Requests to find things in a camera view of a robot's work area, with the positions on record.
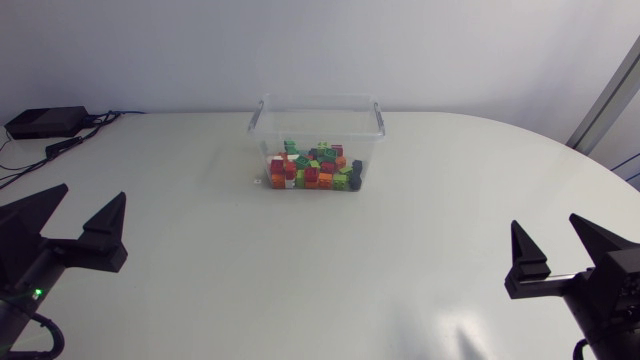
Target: colorful block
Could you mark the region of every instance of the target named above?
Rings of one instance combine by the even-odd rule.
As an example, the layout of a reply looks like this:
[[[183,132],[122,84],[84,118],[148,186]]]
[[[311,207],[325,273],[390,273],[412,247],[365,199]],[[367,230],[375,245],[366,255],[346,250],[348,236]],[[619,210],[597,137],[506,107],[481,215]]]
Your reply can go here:
[[[333,175],[333,189],[344,190],[347,188],[347,175],[336,174]]]
[[[296,173],[296,187],[304,188],[304,170],[298,170]]]
[[[288,162],[284,167],[284,177],[286,180],[293,180],[296,178],[296,164]]]
[[[333,178],[332,174],[320,173],[320,175],[318,176],[318,188],[331,189],[332,178]]]
[[[318,181],[318,176],[320,174],[320,171],[318,171],[318,168],[306,168],[304,169],[304,181],[306,182],[316,182]]]
[[[299,156],[296,159],[296,168],[298,168],[298,170],[302,170],[302,169],[306,168],[307,166],[309,166],[309,163],[311,163],[311,160],[309,160],[308,158],[306,158],[304,156]]]
[[[351,165],[353,166],[353,173],[354,174],[360,175],[360,173],[362,173],[362,161],[353,160],[353,163]]]
[[[323,163],[323,162],[330,162],[330,163],[334,163],[336,161],[335,158],[330,158],[328,156],[319,156],[318,157],[318,161]]]
[[[338,153],[338,156],[342,156],[343,155],[342,145],[331,145],[331,148],[333,150],[335,150],[336,153]]]
[[[349,177],[349,186],[351,187],[351,190],[360,190],[360,187],[362,186],[360,174],[353,174]]]
[[[282,174],[271,174],[271,185],[274,189],[284,189],[284,175]]]
[[[338,153],[333,149],[326,149],[324,151],[324,157],[332,159],[333,161],[331,161],[331,162],[335,162],[336,158],[338,157]]]
[[[336,158],[336,168],[340,170],[345,166],[347,166],[347,158],[344,156],[338,156]]]
[[[329,148],[329,143],[326,141],[321,141],[318,143],[318,156],[324,156],[325,150]]]
[[[284,174],[284,160],[271,160],[271,174]]]
[[[323,162],[322,164],[320,164],[320,172],[322,173],[333,174],[334,170],[335,165],[333,163]]]
[[[351,166],[345,166],[342,169],[338,170],[338,172],[342,175],[346,175],[347,179],[349,179],[349,177],[351,177],[351,174],[353,174],[353,168]]]

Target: oval tabletop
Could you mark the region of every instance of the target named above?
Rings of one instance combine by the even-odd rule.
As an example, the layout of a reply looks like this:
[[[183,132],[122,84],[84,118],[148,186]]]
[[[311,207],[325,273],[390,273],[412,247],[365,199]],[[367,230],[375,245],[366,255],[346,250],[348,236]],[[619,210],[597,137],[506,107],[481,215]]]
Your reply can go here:
[[[62,238],[127,194],[121,272],[69,269],[39,310],[64,359],[569,358],[583,336],[562,299],[504,288],[511,221],[553,274],[592,266],[571,213],[640,242],[635,189],[526,130],[384,113],[361,191],[289,191],[254,182],[250,117],[128,115],[0,191],[4,204],[67,183],[42,233]],[[0,161],[50,142],[15,141]],[[16,349],[47,346],[33,325]]]

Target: power adapter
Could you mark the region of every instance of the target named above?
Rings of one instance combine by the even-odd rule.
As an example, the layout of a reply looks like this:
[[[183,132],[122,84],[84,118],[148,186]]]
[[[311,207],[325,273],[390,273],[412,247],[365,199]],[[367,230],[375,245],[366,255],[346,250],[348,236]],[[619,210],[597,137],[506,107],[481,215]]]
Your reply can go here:
[[[72,137],[83,127],[89,115],[84,106],[29,109],[5,125],[14,139]]]

